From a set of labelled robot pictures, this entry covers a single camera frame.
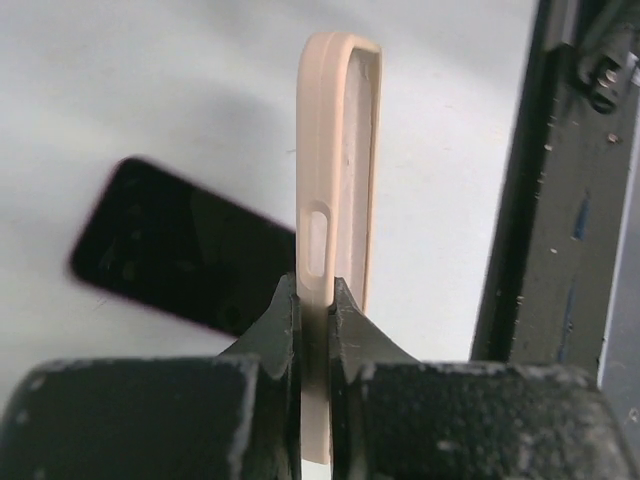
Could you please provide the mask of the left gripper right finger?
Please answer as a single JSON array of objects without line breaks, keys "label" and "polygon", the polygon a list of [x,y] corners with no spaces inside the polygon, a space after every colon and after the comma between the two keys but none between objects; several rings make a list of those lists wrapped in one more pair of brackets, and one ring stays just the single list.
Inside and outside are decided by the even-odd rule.
[{"label": "left gripper right finger", "polygon": [[328,318],[336,479],[635,479],[595,382],[562,365],[421,362],[335,282]]}]

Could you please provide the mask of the bare phone purple edge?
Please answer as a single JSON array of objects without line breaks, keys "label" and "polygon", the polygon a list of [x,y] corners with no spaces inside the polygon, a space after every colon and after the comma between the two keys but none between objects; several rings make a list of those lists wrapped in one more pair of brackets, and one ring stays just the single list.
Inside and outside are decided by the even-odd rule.
[{"label": "bare phone purple edge", "polygon": [[70,255],[85,284],[230,336],[295,269],[295,234],[144,158],[120,161]]}]

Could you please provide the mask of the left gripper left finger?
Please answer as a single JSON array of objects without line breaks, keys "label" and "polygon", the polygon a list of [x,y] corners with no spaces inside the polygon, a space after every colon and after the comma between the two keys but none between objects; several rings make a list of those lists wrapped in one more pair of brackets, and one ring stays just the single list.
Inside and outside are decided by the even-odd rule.
[{"label": "left gripper left finger", "polygon": [[216,356],[60,359],[1,419],[5,479],[297,479],[300,309],[283,276]]}]

